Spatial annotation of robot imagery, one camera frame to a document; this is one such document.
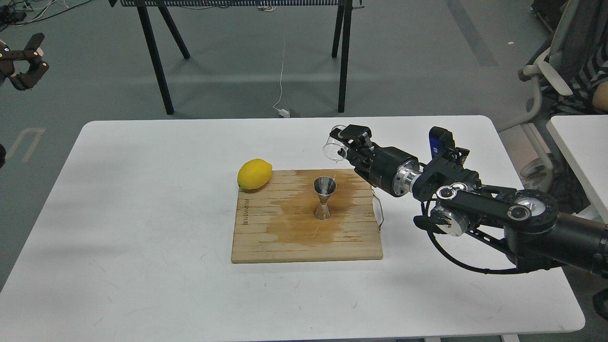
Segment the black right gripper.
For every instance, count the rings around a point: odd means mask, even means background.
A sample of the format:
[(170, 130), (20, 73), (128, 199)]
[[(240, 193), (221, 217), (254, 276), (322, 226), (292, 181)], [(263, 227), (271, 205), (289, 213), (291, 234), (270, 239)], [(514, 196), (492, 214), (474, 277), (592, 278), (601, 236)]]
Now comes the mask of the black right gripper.
[(339, 155), (345, 158), (365, 181), (393, 197), (412, 190), (421, 175), (418, 159), (395, 147), (375, 146), (369, 127), (348, 125), (340, 132), (343, 147)]

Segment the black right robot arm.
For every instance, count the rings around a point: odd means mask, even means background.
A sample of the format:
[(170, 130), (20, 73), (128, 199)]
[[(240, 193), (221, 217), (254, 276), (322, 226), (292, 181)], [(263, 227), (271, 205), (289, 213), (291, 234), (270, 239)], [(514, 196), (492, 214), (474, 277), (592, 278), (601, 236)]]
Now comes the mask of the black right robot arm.
[[(432, 160), (421, 164), (412, 154), (371, 141), (366, 126), (336, 126), (330, 137), (338, 155), (373, 187), (393, 197), (406, 193), (421, 204), (413, 218), (432, 244), (459, 267), (482, 274), (514, 275), (575, 266), (607, 277), (607, 225), (561, 213), (556, 200), (538, 190), (482, 184), (464, 168), (469, 150), (456, 147), (450, 131), (434, 126), (428, 133)], [(513, 268), (490, 270), (452, 257), (436, 234), (467, 234), (506, 255)]]

